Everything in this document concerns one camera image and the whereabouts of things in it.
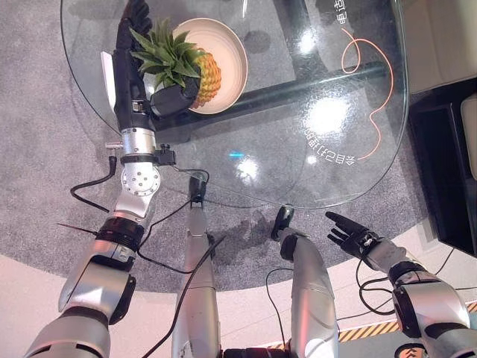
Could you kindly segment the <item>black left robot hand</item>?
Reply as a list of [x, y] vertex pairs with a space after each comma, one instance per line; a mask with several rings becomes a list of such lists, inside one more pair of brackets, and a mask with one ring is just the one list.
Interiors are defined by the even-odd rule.
[[113, 51], [116, 95], [113, 110], [120, 131], [154, 124], [186, 112], [200, 89], [201, 70], [193, 60], [198, 52], [175, 40], [168, 23], [153, 26], [146, 1], [129, 1], [121, 16]]

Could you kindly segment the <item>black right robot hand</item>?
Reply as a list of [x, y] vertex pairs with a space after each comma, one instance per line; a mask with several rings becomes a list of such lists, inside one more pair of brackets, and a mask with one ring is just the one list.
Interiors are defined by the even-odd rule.
[[331, 211], [325, 216], [335, 223], [327, 238], [351, 256], [364, 260], [380, 242], [376, 233], [358, 222]]

